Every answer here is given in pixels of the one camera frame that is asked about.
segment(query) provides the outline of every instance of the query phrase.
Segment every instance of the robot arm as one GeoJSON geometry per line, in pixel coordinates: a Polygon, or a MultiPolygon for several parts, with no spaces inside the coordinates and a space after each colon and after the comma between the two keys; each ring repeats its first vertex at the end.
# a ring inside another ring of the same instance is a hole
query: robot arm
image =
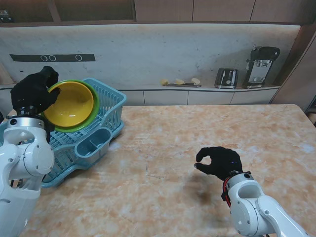
{"type": "Polygon", "coordinates": [[[0,236],[19,236],[40,197],[43,176],[54,165],[54,153],[46,141],[43,121],[12,118],[4,131],[0,147],[0,236]],[[18,145],[21,141],[31,143],[18,145]],[[20,187],[10,180],[25,180],[20,187]]]}
{"type": "Polygon", "coordinates": [[[310,237],[274,198],[263,193],[251,174],[228,178],[226,189],[233,225],[242,236],[276,233],[278,237],[310,237]]]}
{"type": "Polygon", "coordinates": [[[244,173],[239,155],[223,147],[202,148],[195,167],[224,181],[222,198],[231,208],[235,229],[242,236],[310,237],[272,197],[263,193],[250,172],[244,173]],[[201,164],[210,156],[210,165],[201,164]]]}
{"type": "Polygon", "coordinates": [[[19,236],[40,196],[41,181],[54,164],[49,145],[54,126],[38,114],[53,104],[59,89],[47,87],[58,81],[58,73],[44,67],[28,75],[11,90],[17,116],[7,122],[0,147],[0,237],[19,236]],[[23,180],[17,187],[12,180],[23,180]]]}

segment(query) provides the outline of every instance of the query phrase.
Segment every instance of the kitchen counter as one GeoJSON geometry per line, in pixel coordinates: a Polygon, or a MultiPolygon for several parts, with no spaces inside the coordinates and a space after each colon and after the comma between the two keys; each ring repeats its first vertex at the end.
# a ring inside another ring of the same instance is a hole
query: kitchen counter
{"type": "Polygon", "coordinates": [[[316,235],[316,128],[299,107],[124,107],[122,119],[99,163],[42,189],[22,237],[240,236],[222,181],[193,167],[210,146],[237,151],[265,194],[316,235]]]}

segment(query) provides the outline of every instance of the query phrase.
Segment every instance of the silver metal ring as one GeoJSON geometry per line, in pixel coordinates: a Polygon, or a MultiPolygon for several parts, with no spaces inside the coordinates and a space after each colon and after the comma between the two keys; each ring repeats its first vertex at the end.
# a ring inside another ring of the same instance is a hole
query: silver metal ring
{"type": "Polygon", "coordinates": [[[56,61],[56,57],[54,55],[50,55],[49,56],[50,61],[55,62],[56,61]]]}
{"type": "Polygon", "coordinates": [[[17,118],[11,118],[7,122],[6,128],[11,127],[38,127],[38,128],[44,128],[44,122],[37,118],[29,118],[29,117],[17,117],[17,118]]]}
{"type": "Polygon", "coordinates": [[[75,56],[75,58],[76,58],[77,61],[82,61],[82,56],[79,55],[79,54],[77,54],[77,55],[75,56]]]}
{"type": "Polygon", "coordinates": [[[48,61],[48,58],[47,58],[45,55],[42,55],[42,56],[40,57],[40,59],[41,59],[42,61],[44,61],[44,62],[47,62],[47,61],[48,61]]]}

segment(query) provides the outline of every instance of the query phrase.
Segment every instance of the wall socket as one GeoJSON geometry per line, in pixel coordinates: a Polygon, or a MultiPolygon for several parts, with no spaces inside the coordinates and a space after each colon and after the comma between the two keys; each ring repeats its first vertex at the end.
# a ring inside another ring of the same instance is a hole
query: wall socket
{"type": "Polygon", "coordinates": [[[15,62],[95,62],[93,53],[89,54],[43,54],[43,55],[17,55],[10,54],[15,62]]]}

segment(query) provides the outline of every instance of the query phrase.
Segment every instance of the red cable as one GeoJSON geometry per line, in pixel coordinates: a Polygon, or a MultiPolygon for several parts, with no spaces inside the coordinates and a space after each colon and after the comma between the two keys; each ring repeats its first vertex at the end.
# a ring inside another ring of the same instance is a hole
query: red cable
{"type": "MultiPolygon", "coordinates": [[[[227,178],[225,181],[224,181],[224,185],[223,185],[223,192],[226,193],[227,189],[226,189],[226,185],[227,185],[227,182],[229,181],[231,177],[227,178]]],[[[227,202],[227,205],[228,207],[230,208],[231,207],[231,201],[228,197],[228,195],[225,195],[225,199],[226,199],[226,202],[227,202]]]]}

